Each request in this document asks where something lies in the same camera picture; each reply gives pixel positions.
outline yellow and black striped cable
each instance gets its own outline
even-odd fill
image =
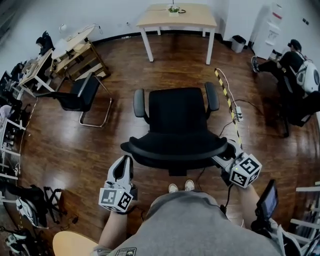
[[[236,120],[235,120],[235,113],[234,113],[234,111],[233,111],[232,103],[231,103],[231,100],[230,100],[230,98],[229,98],[227,89],[226,89],[224,83],[222,82],[222,79],[220,78],[220,75],[219,75],[219,73],[218,73],[218,71],[217,71],[216,68],[214,69],[214,74],[215,74],[215,76],[218,78],[219,84],[221,85],[222,90],[223,90],[223,94],[224,94],[224,96],[225,96],[225,98],[226,98],[226,101],[228,102],[229,110],[230,110],[230,113],[231,113],[231,118],[232,118],[232,121],[233,121],[233,123],[234,123],[236,135],[237,135],[237,137],[238,137],[238,143],[239,143],[239,145],[240,145],[240,148],[242,149],[242,140],[241,140],[241,137],[240,137],[240,134],[239,134],[238,126],[237,126],[237,123],[236,123]]]

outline floor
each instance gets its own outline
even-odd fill
[[[274,219],[288,228],[295,212],[297,186],[312,186],[319,180],[320,163],[319,128],[316,117],[304,127],[290,127],[289,138],[282,138],[280,123],[267,126],[266,120],[276,113],[264,105],[262,99],[277,100],[276,80],[270,74],[254,76],[250,68],[252,51],[234,53],[226,45],[214,40],[211,65],[205,64],[209,38],[198,35],[150,35],[154,62],[149,62],[141,37],[119,39],[97,46],[112,75],[103,83],[114,97],[107,124],[99,128],[79,125],[80,113],[64,111],[57,100],[40,98],[24,137],[20,184],[50,186],[63,189],[63,205],[69,218],[79,217],[69,230],[98,241],[108,219],[108,211],[98,205],[100,188],[107,179],[112,163],[124,152],[120,144],[129,137],[141,137],[148,132],[142,118],[133,111],[134,91],[143,88],[147,94],[153,90],[198,87],[205,96],[204,83],[215,84],[220,109],[211,114],[209,130],[219,134],[231,121],[228,104],[214,74],[214,68],[223,70],[235,99],[250,101],[263,115],[246,102],[237,101],[243,113],[238,125],[243,149],[262,163],[263,168],[253,186],[258,194],[264,191],[270,179],[276,179],[279,205]],[[99,90],[87,115],[87,122],[99,123],[108,108],[108,96]],[[227,126],[223,136],[236,138],[233,125]],[[196,180],[200,170],[188,171],[187,177],[169,177],[165,170],[134,163],[134,180],[138,187],[140,208],[148,210],[150,204],[168,192],[170,183],[183,189],[187,179]],[[220,178],[220,170],[205,170],[199,183],[203,191],[215,197],[219,204],[227,200],[227,187]],[[227,216],[237,225],[242,214],[235,189],[231,191]],[[141,212],[129,215],[128,232],[134,234],[141,225]],[[51,240],[59,227],[44,230]]]

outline shoe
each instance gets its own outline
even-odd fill
[[[252,65],[253,72],[255,72],[255,73],[260,72],[259,71],[259,63],[258,63],[258,60],[257,60],[257,56],[252,56],[251,65]]]
[[[179,189],[176,184],[172,183],[169,185],[169,193],[173,193],[173,192],[177,192],[177,191],[179,191]]]
[[[193,182],[191,179],[188,179],[188,180],[185,182],[184,190],[185,190],[185,191],[195,190],[195,184],[194,184],[194,182]]]

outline potted plant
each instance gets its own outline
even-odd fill
[[[169,11],[170,17],[178,17],[179,16],[180,7],[176,6],[175,4],[169,4],[167,6],[167,10]]]

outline power strip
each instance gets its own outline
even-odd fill
[[[239,106],[236,106],[236,107],[235,107],[235,114],[236,114],[235,119],[236,119],[239,123],[241,123],[241,122],[244,120],[244,116],[242,115],[241,107],[239,107]]]

